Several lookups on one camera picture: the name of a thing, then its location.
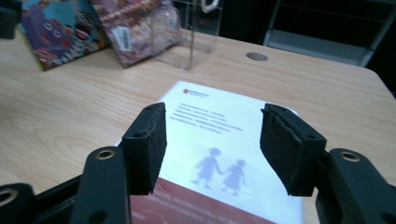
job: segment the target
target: red book cover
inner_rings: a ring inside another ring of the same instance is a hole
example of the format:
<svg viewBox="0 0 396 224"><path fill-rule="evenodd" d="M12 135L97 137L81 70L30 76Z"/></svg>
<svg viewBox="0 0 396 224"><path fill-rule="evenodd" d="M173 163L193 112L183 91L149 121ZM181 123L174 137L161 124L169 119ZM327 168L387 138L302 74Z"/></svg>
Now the red book cover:
<svg viewBox="0 0 396 224"><path fill-rule="evenodd" d="M170 0L92 0L122 67L176 44L178 11Z"/></svg>
<svg viewBox="0 0 396 224"><path fill-rule="evenodd" d="M42 70L108 45L88 0L24 0L20 28Z"/></svg>
<svg viewBox="0 0 396 224"><path fill-rule="evenodd" d="M273 223L162 178L149 196L131 196L131 207L134 224Z"/></svg>

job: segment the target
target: white shelf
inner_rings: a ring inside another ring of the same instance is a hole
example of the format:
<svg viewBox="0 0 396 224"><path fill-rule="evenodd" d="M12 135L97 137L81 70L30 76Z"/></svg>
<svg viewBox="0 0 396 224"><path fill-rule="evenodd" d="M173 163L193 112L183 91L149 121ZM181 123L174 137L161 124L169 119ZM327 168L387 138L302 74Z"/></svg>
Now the white shelf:
<svg viewBox="0 0 396 224"><path fill-rule="evenodd" d="M268 30L263 44L275 49L358 66L365 66L373 55L366 48L279 30Z"/></svg>

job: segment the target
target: book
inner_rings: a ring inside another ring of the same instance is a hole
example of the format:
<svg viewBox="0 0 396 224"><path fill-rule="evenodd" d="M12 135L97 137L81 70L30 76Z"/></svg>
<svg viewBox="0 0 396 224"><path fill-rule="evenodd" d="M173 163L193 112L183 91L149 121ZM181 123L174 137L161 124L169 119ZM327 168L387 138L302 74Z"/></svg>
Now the book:
<svg viewBox="0 0 396 224"><path fill-rule="evenodd" d="M108 46L88 0L25 0L20 30L44 71Z"/></svg>
<svg viewBox="0 0 396 224"><path fill-rule="evenodd" d="M260 149L265 101L179 81L160 102L168 145L154 193L131 198L136 223L303 223Z"/></svg>
<svg viewBox="0 0 396 224"><path fill-rule="evenodd" d="M179 39L179 15L170 0L92 0L92 5L124 68Z"/></svg>

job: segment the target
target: light wood surface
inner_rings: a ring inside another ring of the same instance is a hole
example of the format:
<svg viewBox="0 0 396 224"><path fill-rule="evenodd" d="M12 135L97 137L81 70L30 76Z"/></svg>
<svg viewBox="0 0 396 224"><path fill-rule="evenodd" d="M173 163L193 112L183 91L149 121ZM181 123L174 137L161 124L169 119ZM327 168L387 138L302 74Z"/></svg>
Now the light wood surface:
<svg viewBox="0 0 396 224"><path fill-rule="evenodd" d="M39 193L79 175L91 151L114 145L178 80L293 108L327 150L362 153L396 185L396 101L370 70L220 38L190 71L153 60L123 69L105 49L42 72L19 35L0 40L0 185ZM305 201L305 221L318 223L315 197Z"/></svg>

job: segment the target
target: label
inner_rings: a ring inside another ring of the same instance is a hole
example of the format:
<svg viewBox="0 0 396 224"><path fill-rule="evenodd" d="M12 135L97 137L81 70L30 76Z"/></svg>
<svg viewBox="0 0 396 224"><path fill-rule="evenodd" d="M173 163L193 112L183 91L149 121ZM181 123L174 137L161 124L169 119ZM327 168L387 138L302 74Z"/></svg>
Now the label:
<svg viewBox="0 0 396 224"><path fill-rule="evenodd" d="M117 26L111 29L111 32L116 37L120 50L132 51L132 40L128 27Z"/></svg>

